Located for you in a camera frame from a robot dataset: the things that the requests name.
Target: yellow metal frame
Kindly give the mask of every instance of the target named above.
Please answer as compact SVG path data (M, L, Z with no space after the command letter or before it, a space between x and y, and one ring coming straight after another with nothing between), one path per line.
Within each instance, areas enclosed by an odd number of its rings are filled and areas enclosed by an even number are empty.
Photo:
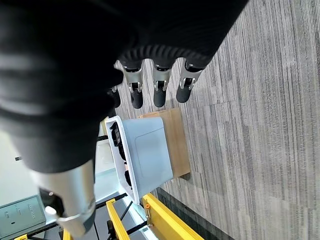
M25 234L25 235L16 237L14 240L27 240L27 239L28 239L28 236L27 234Z
M146 214L149 214L152 223L151 230L159 239L204 240L151 193L145 195L142 200L145 210L148 205Z
M74 240L66 229L63 229L63 240Z
M116 200L113 198L113 199L105 202L105 204L106 204L106 208L108 209L109 217L113 223L116 236L120 240L130 240L129 235L127 234L127 231L125 230L125 227L122 224L122 222L117 214L117 211L114 207L115 202L116 202Z
M151 193L145 195L142 198L142 201L144 210L147 214L148 224L150 224L150 229L160 240L204 240ZM114 207L115 202L116 199L113 198L106 201L105 205L113 223L116 237L119 240L130 240ZM14 240L27 239L28 236L25 234ZM63 230L63 240L73 240L70 233L65 229Z

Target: white plastic bin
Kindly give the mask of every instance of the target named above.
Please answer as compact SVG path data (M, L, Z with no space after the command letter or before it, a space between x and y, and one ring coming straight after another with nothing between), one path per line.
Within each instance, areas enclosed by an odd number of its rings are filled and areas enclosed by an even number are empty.
M114 122L119 128L132 187L126 181L126 168L119 148L112 140L110 127ZM106 129L119 183L133 203L139 204L140 198L173 178L161 117L121 121L119 116L114 116L106 120Z

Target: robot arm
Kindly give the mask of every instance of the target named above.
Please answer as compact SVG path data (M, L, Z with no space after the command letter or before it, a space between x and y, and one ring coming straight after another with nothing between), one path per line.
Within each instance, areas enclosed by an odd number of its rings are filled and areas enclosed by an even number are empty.
M185 58L186 102L247 0L8 0L0 4L0 127L39 187L45 210L74 237L95 218L99 122L124 68L132 105L143 103L141 64L154 63L154 103L164 104L172 65Z

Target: gray carpet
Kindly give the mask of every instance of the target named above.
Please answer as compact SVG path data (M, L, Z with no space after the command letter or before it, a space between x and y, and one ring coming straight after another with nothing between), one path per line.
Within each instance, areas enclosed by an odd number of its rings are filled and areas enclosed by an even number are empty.
M119 87L123 119L158 110ZM165 107L180 107L189 179L165 191L236 240L320 239L320 0L252 0L185 104L175 63Z

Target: brown cardboard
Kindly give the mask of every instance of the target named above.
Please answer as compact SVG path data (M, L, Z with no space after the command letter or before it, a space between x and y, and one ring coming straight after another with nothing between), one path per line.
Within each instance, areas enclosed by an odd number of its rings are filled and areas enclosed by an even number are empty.
M189 154L180 108L155 111L139 116L139 118L154 117L161 117L163 120L173 178L190 173Z

